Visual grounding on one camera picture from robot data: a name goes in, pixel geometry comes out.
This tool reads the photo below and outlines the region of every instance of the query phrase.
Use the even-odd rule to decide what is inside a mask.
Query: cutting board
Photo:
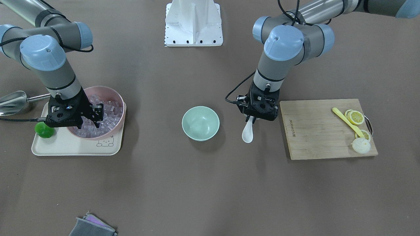
[[[378,155],[374,138],[371,149],[359,154],[352,148],[354,131],[332,112],[338,108],[343,114],[352,109],[363,113],[358,99],[281,101],[280,110],[286,133],[290,159],[308,160]],[[368,130],[365,123],[358,126]]]

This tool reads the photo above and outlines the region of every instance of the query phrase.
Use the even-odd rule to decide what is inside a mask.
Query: folded cloth
[[[83,219],[77,218],[69,236],[117,236],[115,229],[89,212]]]

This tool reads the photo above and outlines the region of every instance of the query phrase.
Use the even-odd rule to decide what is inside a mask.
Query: gray cloth
[[[115,229],[109,225],[100,225],[89,220],[85,220],[87,216],[93,216],[92,214],[87,214],[83,219],[77,218],[76,225],[73,230],[70,232],[69,236],[117,236]]]

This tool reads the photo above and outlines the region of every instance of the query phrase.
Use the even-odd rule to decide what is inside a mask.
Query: cartoon bear drawing
[[[109,137],[108,139],[99,140],[96,144],[97,147],[112,147],[114,146],[114,136]]]

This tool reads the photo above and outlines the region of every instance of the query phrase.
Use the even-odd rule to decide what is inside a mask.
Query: light blue joint cap
[[[407,0],[398,10],[395,18],[413,18],[420,14],[420,1],[419,0]]]
[[[297,28],[279,25],[271,30],[264,52],[272,60],[290,60],[302,50],[303,40],[303,33]]]
[[[252,35],[254,36],[254,39],[260,43],[263,43],[262,42],[263,39],[261,38],[261,33],[263,31],[264,22],[268,17],[269,16],[261,16],[260,18],[258,18],[256,22],[254,23],[254,27],[252,28]]]
[[[14,26],[14,25],[9,25],[9,24],[7,24],[7,25],[0,25],[0,42],[2,42],[2,40],[3,40],[3,36],[4,36],[4,34],[6,33],[6,31],[8,31],[9,29],[11,29],[11,28],[16,28],[16,26]],[[4,51],[3,51],[3,48],[2,47],[0,47],[0,51],[4,54],[4,55],[6,55],[5,53],[4,53]]]
[[[75,22],[79,27],[80,31],[80,49],[89,47],[93,43],[92,31],[90,31],[89,26],[83,22]]]
[[[330,26],[325,24],[319,24],[316,26],[320,27],[322,33],[324,34],[324,50],[322,50],[321,54],[319,55],[321,56],[322,54],[328,52],[329,50],[331,50],[331,48],[333,48],[336,37],[334,35],[333,29],[331,29]]]
[[[49,35],[34,35],[20,45],[24,60],[40,71],[55,71],[66,62],[66,53]]]

